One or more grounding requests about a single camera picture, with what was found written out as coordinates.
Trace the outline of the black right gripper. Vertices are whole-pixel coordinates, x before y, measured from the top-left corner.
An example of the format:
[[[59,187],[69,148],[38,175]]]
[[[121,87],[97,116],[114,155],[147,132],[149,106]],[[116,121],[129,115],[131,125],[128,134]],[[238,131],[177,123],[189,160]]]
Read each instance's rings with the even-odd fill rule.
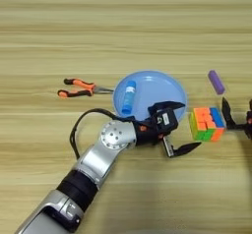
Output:
[[[248,111],[245,124],[235,124],[231,116],[231,110],[228,101],[223,98],[221,104],[221,112],[225,120],[226,127],[229,130],[243,130],[249,140],[252,140],[252,111]]]

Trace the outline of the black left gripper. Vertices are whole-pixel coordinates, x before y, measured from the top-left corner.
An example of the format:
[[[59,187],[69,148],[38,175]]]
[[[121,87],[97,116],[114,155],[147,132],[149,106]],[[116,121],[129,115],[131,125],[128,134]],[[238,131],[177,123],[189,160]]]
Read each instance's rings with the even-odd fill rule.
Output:
[[[136,145],[156,145],[164,137],[168,136],[175,129],[175,114],[157,112],[166,108],[176,110],[184,106],[184,103],[176,101],[157,102],[153,106],[150,106],[148,110],[152,116],[146,121],[137,121],[133,123],[136,132]],[[196,142],[180,146],[173,151],[173,156],[177,157],[187,154],[200,144],[200,142]]]

